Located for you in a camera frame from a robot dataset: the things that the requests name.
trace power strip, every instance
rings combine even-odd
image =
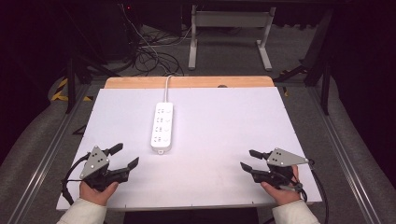
[[[154,122],[151,134],[151,147],[158,154],[171,149],[173,104],[158,103],[155,106]]]

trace metal leg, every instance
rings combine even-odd
[[[195,69],[195,62],[197,57],[197,39],[196,39],[196,23],[195,15],[196,6],[192,6],[191,12],[191,44],[190,44],[190,58],[189,58],[189,70]]]
[[[265,49],[265,44],[268,39],[268,35],[270,33],[271,25],[275,16],[275,7],[271,7],[271,10],[269,12],[269,18],[267,20],[267,23],[265,24],[265,30],[264,30],[264,35],[262,37],[262,40],[257,40],[257,46],[260,51],[260,55],[262,56],[262,63],[264,64],[264,68],[266,71],[272,71],[272,65],[270,63],[270,59],[268,58],[267,51]]]
[[[98,70],[99,72],[103,73],[104,75],[108,76],[108,77],[119,77],[120,75],[118,75],[117,73],[114,73],[110,70],[108,70],[107,68],[103,67],[102,65],[92,61],[91,59],[82,56],[82,55],[78,55],[78,62],[79,63],[84,63],[86,65],[90,65],[93,68],[95,68],[96,70]]]
[[[66,114],[70,113],[73,109],[73,106],[76,103],[76,82],[75,82],[75,62],[73,58],[70,58],[69,62],[67,63],[67,110]]]
[[[294,77],[295,75],[302,73],[304,70],[306,70],[306,68],[300,65],[294,68],[293,70],[286,72],[283,76],[274,78],[274,82],[283,82],[284,80],[289,79],[290,77]]]
[[[326,67],[323,73],[322,90],[320,95],[320,105],[325,115],[329,115],[328,102],[329,102],[329,88],[330,88],[330,66],[326,63]]]

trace hand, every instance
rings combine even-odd
[[[297,165],[292,165],[291,168],[293,169],[294,176],[298,178]],[[265,191],[267,191],[267,193],[275,199],[277,205],[279,206],[301,200],[300,194],[297,191],[288,189],[276,189],[266,182],[261,182],[261,185],[265,189]]]
[[[103,192],[97,189],[91,189],[90,186],[85,183],[85,181],[81,181],[79,184],[79,198],[84,199],[90,203],[96,203],[102,206],[106,206],[107,200],[113,195],[116,191],[119,183],[114,182],[109,185]]]

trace white board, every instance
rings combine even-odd
[[[265,162],[249,156],[255,149],[280,147],[304,157],[277,88],[169,89],[174,104],[172,149],[164,155],[150,147],[155,105],[162,89],[100,90],[75,157],[94,146],[106,149],[123,143],[110,158],[110,170],[139,157],[129,181],[110,198],[109,209],[159,210],[197,207],[239,207],[273,204],[260,184],[242,170],[240,161],[257,170]],[[83,164],[70,179],[78,179]],[[309,202],[321,202],[307,164],[299,165]],[[74,199],[78,182],[69,182]],[[57,209],[69,207],[61,196]]]

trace sleeve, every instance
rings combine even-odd
[[[106,207],[77,199],[57,224],[103,224]]]
[[[277,224],[317,224],[318,219],[312,214],[303,200],[273,208]]]

